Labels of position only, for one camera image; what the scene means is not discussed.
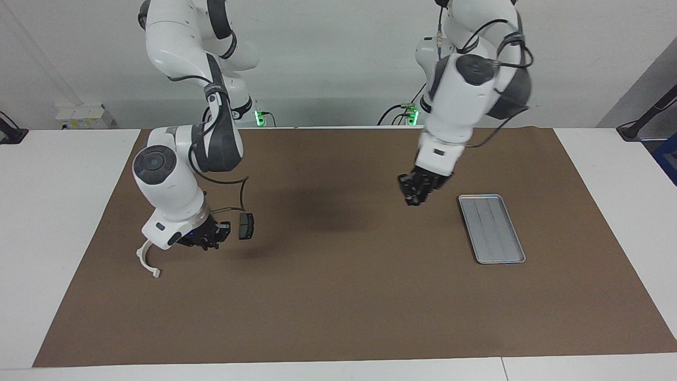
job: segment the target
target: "round black joint cap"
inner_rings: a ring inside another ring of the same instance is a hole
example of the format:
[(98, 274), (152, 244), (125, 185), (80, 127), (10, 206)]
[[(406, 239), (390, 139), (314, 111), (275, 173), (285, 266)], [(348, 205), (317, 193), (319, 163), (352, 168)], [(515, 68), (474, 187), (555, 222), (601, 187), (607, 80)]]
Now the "round black joint cap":
[(134, 159), (134, 173), (148, 185), (162, 184), (176, 168), (176, 154), (168, 146), (151, 146)]
[(456, 70), (467, 83), (474, 86), (487, 83), (495, 75), (494, 61), (475, 54), (466, 54), (459, 57), (456, 60)]

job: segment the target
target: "black stand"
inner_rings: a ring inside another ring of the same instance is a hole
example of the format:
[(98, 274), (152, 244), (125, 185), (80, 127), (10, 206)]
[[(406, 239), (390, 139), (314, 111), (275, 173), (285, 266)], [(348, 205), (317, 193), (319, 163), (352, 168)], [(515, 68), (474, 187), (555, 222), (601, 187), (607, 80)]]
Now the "black stand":
[(2, 118), (0, 118), (0, 131), (6, 135), (0, 140), (0, 144), (19, 144), (28, 134), (27, 129), (13, 128)]
[(621, 137), (623, 140), (626, 142), (638, 142), (640, 141), (637, 138), (637, 134), (639, 134), (639, 131), (651, 120), (653, 117), (661, 113), (663, 110), (665, 110), (666, 107), (668, 107), (672, 101), (677, 98), (677, 85), (675, 85), (670, 91), (665, 93), (665, 95), (656, 102), (656, 104), (653, 105), (647, 111), (640, 119), (638, 119), (633, 125), (630, 127), (619, 127), (616, 129), (619, 134), (621, 134)]

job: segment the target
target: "white tabletop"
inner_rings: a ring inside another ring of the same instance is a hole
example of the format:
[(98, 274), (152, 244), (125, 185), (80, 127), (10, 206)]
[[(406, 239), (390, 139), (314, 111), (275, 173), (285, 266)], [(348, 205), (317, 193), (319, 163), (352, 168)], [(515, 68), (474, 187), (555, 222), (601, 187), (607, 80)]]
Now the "white tabletop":
[[(31, 132), (0, 146), (0, 380), (675, 380), (677, 354), (29, 368), (137, 130)], [(677, 332), (677, 187), (611, 129), (558, 129), (611, 230)]]

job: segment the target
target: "metal tray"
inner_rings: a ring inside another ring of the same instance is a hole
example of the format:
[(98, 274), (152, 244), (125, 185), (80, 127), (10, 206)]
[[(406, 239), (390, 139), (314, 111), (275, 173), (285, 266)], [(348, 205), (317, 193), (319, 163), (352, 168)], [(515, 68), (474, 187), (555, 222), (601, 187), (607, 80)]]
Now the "metal tray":
[(461, 195), (458, 202), (479, 263), (522, 263), (527, 259), (500, 195)]

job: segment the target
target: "electrical box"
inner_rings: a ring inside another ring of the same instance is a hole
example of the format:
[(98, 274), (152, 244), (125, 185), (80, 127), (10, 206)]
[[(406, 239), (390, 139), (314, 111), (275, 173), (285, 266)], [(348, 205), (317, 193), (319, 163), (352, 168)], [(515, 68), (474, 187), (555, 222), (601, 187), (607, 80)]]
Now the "electrical box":
[(115, 125), (113, 116), (100, 103), (59, 106), (56, 120), (62, 129), (108, 129)]

